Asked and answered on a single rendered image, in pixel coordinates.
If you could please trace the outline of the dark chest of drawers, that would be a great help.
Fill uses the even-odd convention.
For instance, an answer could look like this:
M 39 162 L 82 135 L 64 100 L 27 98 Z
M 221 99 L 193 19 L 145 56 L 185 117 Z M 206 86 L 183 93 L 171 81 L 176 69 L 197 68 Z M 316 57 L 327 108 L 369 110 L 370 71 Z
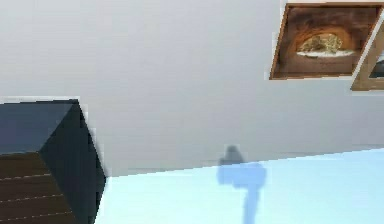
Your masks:
M 76 99 L 0 104 L 0 224 L 95 224 L 105 184 Z

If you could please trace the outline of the brown framed cave picture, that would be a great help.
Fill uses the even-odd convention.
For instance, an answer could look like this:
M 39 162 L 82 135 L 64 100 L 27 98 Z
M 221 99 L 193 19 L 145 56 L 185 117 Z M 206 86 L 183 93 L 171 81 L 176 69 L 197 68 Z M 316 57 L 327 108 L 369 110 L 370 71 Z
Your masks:
M 285 4 L 271 80 L 350 76 L 384 12 L 384 2 Z

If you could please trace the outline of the tan framed picture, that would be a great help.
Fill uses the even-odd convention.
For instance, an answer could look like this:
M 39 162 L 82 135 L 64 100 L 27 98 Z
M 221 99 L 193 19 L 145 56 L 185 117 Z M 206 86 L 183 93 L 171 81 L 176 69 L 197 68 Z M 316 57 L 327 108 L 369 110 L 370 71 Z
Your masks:
M 367 54 L 351 85 L 352 91 L 384 91 L 384 21 L 367 47 Z

